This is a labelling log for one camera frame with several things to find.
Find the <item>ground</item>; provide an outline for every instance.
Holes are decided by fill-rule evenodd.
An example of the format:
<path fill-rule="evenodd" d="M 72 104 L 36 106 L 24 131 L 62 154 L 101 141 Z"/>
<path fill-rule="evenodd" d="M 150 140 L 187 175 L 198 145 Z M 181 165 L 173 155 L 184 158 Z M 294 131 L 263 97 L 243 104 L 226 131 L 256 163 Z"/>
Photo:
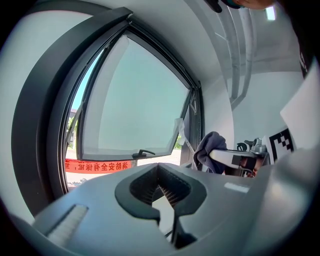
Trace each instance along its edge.
<path fill-rule="evenodd" d="M 162 157 L 155 157 L 155 158 L 149 158 L 149 159 L 142 159 L 138 160 L 137 165 L 143 166 L 147 164 L 153 164 L 153 163 L 170 163 L 179 166 L 180 165 L 180 156 L 181 156 L 181 150 L 174 149 L 172 151 L 171 155 L 162 156 Z M 66 158 L 67 159 L 77 159 L 76 150 L 68 148 L 66 152 Z M 66 180 L 68 183 L 69 188 L 74 188 L 81 183 L 100 177 L 107 174 L 83 174 L 83 173 L 73 173 L 73 172 L 66 172 Z"/>

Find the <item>red banner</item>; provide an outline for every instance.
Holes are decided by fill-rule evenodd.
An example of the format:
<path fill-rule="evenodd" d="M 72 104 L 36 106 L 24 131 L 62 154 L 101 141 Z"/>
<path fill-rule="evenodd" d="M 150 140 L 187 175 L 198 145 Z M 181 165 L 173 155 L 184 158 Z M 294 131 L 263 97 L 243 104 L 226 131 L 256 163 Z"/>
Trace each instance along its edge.
<path fill-rule="evenodd" d="M 76 174 L 113 174 L 131 168 L 131 161 L 91 162 L 65 160 L 65 171 Z"/>

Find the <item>white tape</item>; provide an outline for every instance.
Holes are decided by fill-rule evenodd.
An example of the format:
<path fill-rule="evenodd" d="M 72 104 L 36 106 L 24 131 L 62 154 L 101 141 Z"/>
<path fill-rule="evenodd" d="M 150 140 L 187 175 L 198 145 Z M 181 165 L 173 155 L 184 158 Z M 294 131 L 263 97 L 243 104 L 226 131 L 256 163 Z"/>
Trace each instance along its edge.
<path fill-rule="evenodd" d="M 193 149 L 193 147 L 191 146 L 189 140 L 186 138 L 186 135 L 185 135 L 185 121 L 182 118 L 177 118 L 177 119 L 174 120 L 174 124 L 175 124 L 175 127 L 178 128 L 178 131 L 179 131 L 179 134 L 180 134 L 180 137 L 181 137 L 177 141 L 178 144 L 183 146 L 186 143 L 186 145 L 189 147 L 191 153 L 194 154 L 195 150 Z"/>
<path fill-rule="evenodd" d="M 242 192 L 242 193 L 248 193 L 249 191 L 249 187 L 246 187 L 246 186 L 239 186 L 237 184 L 234 184 L 234 183 L 230 183 L 230 182 L 227 182 L 226 184 L 224 184 L 224 187 L 226 189 L 229 189 L 229 190 L 234 190 L 234 191 L 239 191 L 239 192 Z"/>

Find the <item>white wall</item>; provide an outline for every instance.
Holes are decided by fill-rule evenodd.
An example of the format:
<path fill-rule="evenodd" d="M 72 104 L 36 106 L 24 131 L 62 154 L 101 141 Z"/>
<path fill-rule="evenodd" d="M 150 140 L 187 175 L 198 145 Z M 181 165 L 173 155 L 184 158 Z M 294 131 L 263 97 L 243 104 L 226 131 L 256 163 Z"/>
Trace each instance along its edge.
<path fill-rule="evenodd" d="M 11 155 L 11 130 L 17 100 L 42 54 L 66 31 L 89 17 L 71 11 L 28 15 L 16 25 L 0 52 L 0 196 L 11 213 L 29 223 L 34 218 L 20 193 Z"/>
<path fill-rule="evenodd" d="M 280 111 L 303 82 L 301 72 L 253 74 L 246 97 L 233 110 L 234 145 L 244 140 L 273 135 L 286 126 Z M 244 76 L 240 78 L 240 90 Z"/>
<path fill-rule="evenodd" d="M 222 76 L 215 82 L 201 83 L 205 134 L 218 132 L 225 138 L 228 149 L 234 147 L 234 120 L 227 87 Z"/>

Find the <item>ceiling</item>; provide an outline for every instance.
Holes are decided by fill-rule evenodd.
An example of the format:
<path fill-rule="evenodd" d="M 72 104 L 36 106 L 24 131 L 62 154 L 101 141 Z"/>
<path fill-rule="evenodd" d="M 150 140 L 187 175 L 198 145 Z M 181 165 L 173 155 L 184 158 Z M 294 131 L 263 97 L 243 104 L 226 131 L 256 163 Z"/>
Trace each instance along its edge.
<path fill-rule="evenodd" d="M 203 0 L 90 0 L 109 8 L 127 7 L 156 29 L 182 55 L 200 81 L 231 77 L 229 50 L 218 16 Z M 299 45 L 289 18 L 275 6 L 276 20 L 252 11 L 256 32 L 253 73 L 299 71 Z M 241 74 L 246 45 L 239 11 L 231 9 L 237 30 Z"/>

